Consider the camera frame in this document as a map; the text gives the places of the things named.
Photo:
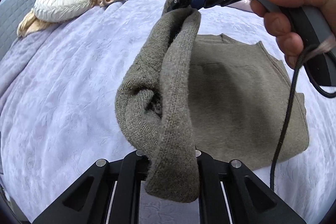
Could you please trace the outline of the person right hand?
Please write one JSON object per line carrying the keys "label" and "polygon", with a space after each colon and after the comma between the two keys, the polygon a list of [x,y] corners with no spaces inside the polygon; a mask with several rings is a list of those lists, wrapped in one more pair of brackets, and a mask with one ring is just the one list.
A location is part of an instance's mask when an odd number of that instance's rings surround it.
{"label": "person right hand", "polygon": [[[335,32],[335,0],[268,0],[282,7],[315,6],[320,9],[331,30]],[[291,31],[289,19],[280,12],[267,12],[266,8],[257,0],[251,1],[252,11],[264,19],[264,26],[268,34],[276,38],[276,42],[285,61],[290,68],[294,68],[300,53],[303,51],[301,37]]]}

